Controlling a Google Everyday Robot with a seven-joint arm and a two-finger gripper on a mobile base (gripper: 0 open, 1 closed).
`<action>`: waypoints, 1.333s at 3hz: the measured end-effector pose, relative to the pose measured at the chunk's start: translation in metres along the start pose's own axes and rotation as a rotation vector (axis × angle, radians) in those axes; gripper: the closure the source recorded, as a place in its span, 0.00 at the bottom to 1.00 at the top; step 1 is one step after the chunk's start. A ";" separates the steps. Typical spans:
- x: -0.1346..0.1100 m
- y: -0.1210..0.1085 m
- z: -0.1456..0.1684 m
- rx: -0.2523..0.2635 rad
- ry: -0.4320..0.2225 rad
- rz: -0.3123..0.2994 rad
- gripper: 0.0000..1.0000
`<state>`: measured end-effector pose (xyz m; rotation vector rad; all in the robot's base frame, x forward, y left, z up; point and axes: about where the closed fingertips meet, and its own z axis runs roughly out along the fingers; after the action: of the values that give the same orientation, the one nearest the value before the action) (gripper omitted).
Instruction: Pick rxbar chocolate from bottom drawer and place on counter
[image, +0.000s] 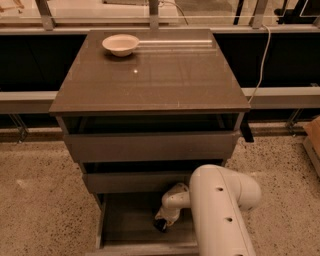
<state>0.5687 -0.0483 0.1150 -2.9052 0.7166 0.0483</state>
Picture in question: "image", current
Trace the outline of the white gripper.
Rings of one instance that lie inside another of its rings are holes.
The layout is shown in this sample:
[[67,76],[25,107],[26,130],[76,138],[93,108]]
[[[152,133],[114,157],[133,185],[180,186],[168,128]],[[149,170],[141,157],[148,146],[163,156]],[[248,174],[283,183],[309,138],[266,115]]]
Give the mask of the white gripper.
[[165,206],[161,206],[159,211],[157,212],[155,219],[160,220],[163,219],[166,221],[166,225],[168,227],[172,226],[180,217],[180,209],[178,208],[166,208]]

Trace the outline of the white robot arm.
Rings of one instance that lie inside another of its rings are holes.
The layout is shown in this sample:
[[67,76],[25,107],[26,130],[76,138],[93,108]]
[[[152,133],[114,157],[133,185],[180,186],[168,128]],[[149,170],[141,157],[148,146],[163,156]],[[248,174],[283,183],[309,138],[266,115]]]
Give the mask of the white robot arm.
[[187,185],[178,183],[162,196],[155,227],[165,231],[189,208],[200,256],[256,256],[241,212],[254,209],[260,200],[261,188],[252,177],[202,165]]

